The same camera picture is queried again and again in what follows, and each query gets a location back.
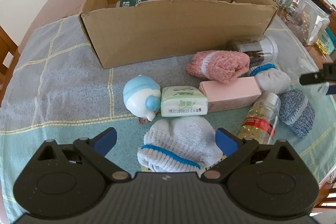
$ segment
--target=rolled pink cloth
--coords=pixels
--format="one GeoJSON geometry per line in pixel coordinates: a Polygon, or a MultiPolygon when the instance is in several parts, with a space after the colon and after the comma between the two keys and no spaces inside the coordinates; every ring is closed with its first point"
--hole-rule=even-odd
{"type": "Polygon", "coordinates": [[[187,72],[199,78],[229,83],[249,71],[250,58],[243,52],[205,51],[193,56],[187,72]]]}

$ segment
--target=small jar with red label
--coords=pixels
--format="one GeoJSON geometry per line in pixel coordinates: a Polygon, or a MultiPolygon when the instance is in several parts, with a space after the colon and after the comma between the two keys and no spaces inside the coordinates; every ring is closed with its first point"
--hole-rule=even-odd
{"type": "Polygon", "coordinates": [[[249,110],[241,126],[238,138],[253,138],[260,144],[271,144],[278,123],[280,98],[272,92],[264,92],[249,110]]]}

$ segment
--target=blue trim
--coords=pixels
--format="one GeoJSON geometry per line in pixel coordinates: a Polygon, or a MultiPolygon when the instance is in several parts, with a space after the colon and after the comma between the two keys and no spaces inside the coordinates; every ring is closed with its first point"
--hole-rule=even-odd
{"type": "Polygon", "coordinates": [[[251,71],[250,76],[255,76],[259,72],[262,72],[262,71],[268,70],[268,69],[272,69],[272,68],[276,69],[277,67],[275,67],[275,65],[272,64],[272,63],[263,64],[259,67],[256,67],[253,71],[251,71]]]}
{"type": "Polygon", "coordinates": [[[159,146],[155,146],[155,145],[152,145],[152,144],[145,144],[141,147],[141,149],[144,149],[144,148],[148,148],[148,149],[153,149],[153,150],[156,150],[156,151],[159,151],[171,158],[173,158],[174,160],[182,163],[182,164],[187,164],[187,165],[191,165],[191,166],[195,166],[197,167],[198,169],[201,169],[201,166],[199,164],[197,164],[196,162],[193,162],[192,160],[187,160],[187,159],[184,159],[184,158],[181,158],[180,156],[174,154],[173,152],[167,150],[167,149],[164,149],[162,147],[159,147],[159,146]]]}

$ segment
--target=bottle label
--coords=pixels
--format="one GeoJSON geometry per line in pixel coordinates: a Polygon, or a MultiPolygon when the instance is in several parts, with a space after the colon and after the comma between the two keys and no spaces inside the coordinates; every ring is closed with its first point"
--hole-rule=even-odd
{"type": "Polygon", "coordinates": [[[258,117],[246,118],[243,122],[243,126],[254,126],[254,127],[260,128],[263,131],[267,132],[271,138],[273,138],[273,135],[275,133],[273,126],[269,122],[267,122],[266,120],[262,118],[258,118],[258,117]]]}

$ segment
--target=rolled blue gray towel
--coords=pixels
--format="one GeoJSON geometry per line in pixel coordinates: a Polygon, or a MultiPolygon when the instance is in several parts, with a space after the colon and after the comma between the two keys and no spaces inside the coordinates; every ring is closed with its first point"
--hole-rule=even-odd
{"type": "Polygon", "coordinates": [[[280,120],[300,138],[307,136],[315,119],[315,110],[307,96],[301,90],[294,89],[281,94],[280,100],[280,120]]]}

